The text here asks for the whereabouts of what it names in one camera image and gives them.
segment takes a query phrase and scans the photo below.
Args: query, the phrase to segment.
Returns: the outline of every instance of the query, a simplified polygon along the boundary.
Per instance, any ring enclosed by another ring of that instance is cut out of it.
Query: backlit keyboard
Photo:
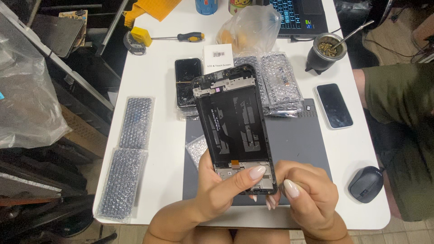
[[[301,29],[300,16],[294,10],[293,0],[271,0],[270,3],[282,15],[280,28]]]

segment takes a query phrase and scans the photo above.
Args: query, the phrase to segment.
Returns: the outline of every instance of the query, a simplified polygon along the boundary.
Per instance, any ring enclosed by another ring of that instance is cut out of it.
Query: woman's left hand
[[[199,161],[199,185],[194,204],[200,213],[200,222],[211,220],[223,214],[233,198],[258,183],[265,173],[264,166],[244,169],[226,180],[214,170],[208,150]]]

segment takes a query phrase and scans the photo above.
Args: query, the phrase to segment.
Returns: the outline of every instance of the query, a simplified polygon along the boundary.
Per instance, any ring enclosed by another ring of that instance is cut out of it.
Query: blue container
[[[218,0],[196,0],[196,10],[203,15],[211,15],[217,11]]]

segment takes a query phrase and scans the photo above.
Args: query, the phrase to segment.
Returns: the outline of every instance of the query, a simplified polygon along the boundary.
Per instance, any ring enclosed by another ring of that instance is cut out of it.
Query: white phone
[[[315,93],[330,129],[343,129],[353,125],[350,112],[337,84],[317,86]]]

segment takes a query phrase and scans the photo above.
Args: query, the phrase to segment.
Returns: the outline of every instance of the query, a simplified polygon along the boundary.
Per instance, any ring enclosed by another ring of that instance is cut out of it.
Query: gray silicone repair mat
[[[298,118],[266,117],[268,139],[270,141],[273,163],[278,160],[292,160],[301,163],[310,163],[315,167],[323,168],[332,179],[326,149],[322,140],[321,128],[313,99],[303,101],[304,110],[298,113]],[[187,121],[185,129],[186,144],[203,135],[199,120]],[[197,169],[185,150],[184,156],[184,186],[182,200],[191,199],[197,192]],[[279,202],[289,204],[285,197]],[[232,206],[265,205],[265,195],[259,195],[254,202],[247,195],[237,195]]]

